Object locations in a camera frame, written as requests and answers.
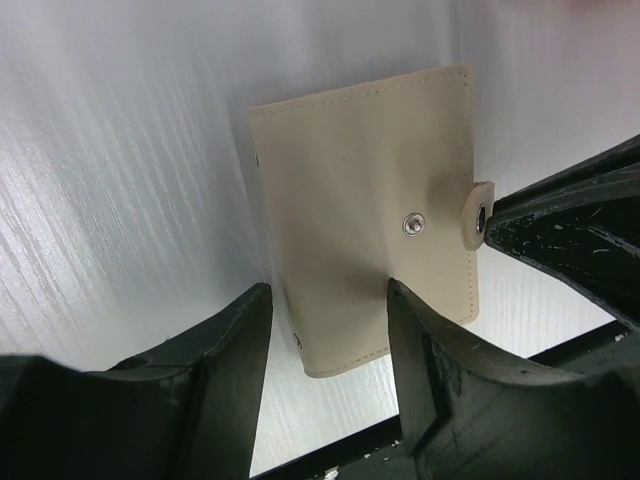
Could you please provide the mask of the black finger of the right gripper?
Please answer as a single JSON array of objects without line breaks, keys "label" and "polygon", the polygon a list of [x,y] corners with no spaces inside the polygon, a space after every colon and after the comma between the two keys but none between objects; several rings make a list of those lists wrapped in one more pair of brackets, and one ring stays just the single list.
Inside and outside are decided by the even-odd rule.
[{"label": "black finger of the right gripper", "polygon": [[498,200],[487,246],[639,327],[639,139]]}]

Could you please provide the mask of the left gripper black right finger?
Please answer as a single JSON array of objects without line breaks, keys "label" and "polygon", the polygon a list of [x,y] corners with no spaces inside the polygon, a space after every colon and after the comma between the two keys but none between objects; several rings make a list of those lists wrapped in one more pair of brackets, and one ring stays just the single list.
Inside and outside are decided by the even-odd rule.
[{"label": "left gripper black right finger", "polygon": [[420,479],[635,479],[639,338],[597,329],[530,360],[387,287],[402,435]]}]

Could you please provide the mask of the beige card holder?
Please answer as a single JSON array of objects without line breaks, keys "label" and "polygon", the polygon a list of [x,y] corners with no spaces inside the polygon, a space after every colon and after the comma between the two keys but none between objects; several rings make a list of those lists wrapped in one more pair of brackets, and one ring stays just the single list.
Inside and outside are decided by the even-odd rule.
[{"label": "beige card holder", "polygon": [[276,273],[305,373],[389,352],[387,283],[446,318],[479,313],[476,78],[452,65],[255,106],[250,129]]}]

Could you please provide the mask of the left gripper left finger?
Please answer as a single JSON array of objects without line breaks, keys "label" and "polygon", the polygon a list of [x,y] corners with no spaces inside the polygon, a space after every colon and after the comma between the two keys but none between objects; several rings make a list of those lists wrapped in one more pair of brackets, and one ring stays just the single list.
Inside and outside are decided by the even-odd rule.
[{"label": "left gripper left finger", "polygon": [[246,479],[273,318],[258,283],[105,371],[1,359],[5,479]]}]

